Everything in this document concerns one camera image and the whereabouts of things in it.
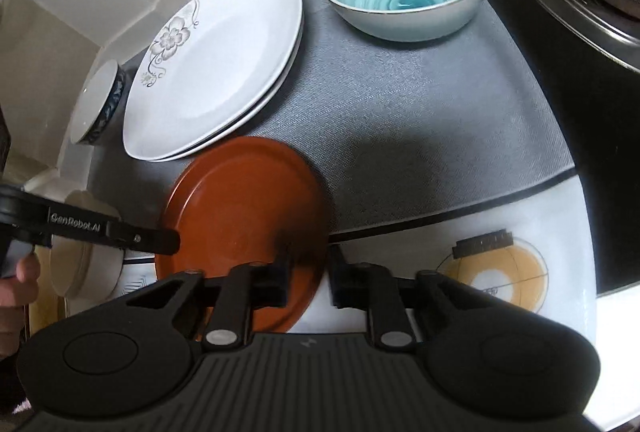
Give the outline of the person's left hand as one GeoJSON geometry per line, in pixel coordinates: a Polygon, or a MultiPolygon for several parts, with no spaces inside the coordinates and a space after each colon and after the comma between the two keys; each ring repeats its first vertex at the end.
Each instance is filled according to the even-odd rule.
{"type": "Polygon", "coordinates": [[[20,345],[27,305],[37,300],[40,263],[35,255],[18,261],[14,277],[0,282],[0,355],[13,355],[20,345]]]}

